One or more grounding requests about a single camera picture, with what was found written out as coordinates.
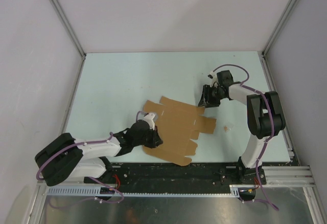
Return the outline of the brown cardboard box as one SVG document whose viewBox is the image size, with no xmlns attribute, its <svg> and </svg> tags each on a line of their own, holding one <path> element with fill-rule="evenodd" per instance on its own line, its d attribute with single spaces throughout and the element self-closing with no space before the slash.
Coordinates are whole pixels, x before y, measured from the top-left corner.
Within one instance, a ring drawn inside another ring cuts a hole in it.
<svg viewBox="0 0 327 224">
<path fill-rule="evenodd" d="M 143 147 L 143 151 L 167 162 L 187 166 L 198 147 L 195 140 L 201 133 L 212 134 L 216 119 L 204 116 L 205 108 L 175 101 L 162 96 L 159 103 L 146 101 L 143 111 L 156 113 L 155 124 L 163 143 L 156 148 Z"/>
</svg>

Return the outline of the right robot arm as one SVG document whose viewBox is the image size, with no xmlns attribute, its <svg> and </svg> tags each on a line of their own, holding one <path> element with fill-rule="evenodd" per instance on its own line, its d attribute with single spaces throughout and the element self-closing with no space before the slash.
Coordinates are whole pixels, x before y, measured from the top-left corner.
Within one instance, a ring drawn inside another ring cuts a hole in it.
<svg viewBox="0 0 327 224">
<path fill-rule="evenodd" d="M 286 127 L 279 95 L 275 91 L 263 93 L 235 82 L 229 70 L 210 72 L 210 84 L 202 88 L 198 107 L 219 107 L 221 100 L 236 100 L 247 109 L 249 141 L 234 169 L 219 170 L 222 184 L 250 185 L 265 178 L 262 157 L 270 140 Z"/>
</svg>

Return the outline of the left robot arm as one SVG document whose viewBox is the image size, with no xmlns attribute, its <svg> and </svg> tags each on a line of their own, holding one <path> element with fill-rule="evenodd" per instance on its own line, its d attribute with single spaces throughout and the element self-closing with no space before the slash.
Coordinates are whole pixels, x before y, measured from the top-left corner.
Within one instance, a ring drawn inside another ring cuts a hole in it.
<svg viewBox="0 0 327 224">
<path fill-rule="evenodd" d="M 161 144 L 163 140 L 158 127 L 145 120 L 138 120 L 130 128 L 111 132 L 108 138 L 95 141 L 76 139 L 66 132 L 35 156 L 36 178 L 45 181 L 49 187 L 77 177 L 93 177 L 107 183 L 113 177 L 108 157 L 128 154 L 137 146 L 152 149 Z"/>
</svg>

